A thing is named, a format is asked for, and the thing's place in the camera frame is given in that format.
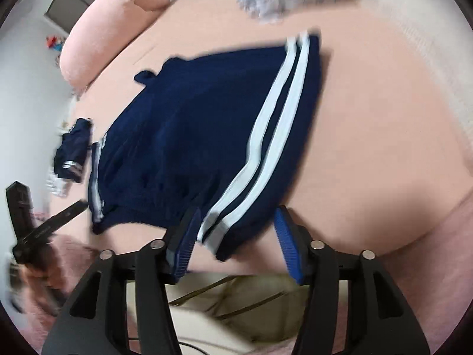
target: navy blue shorts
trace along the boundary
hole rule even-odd
[[[197,205],[198,239],[226,260],[271,219],[297,170],[321,84],[319,39],[173,58],[92,147],[93,231],[177,226]]]

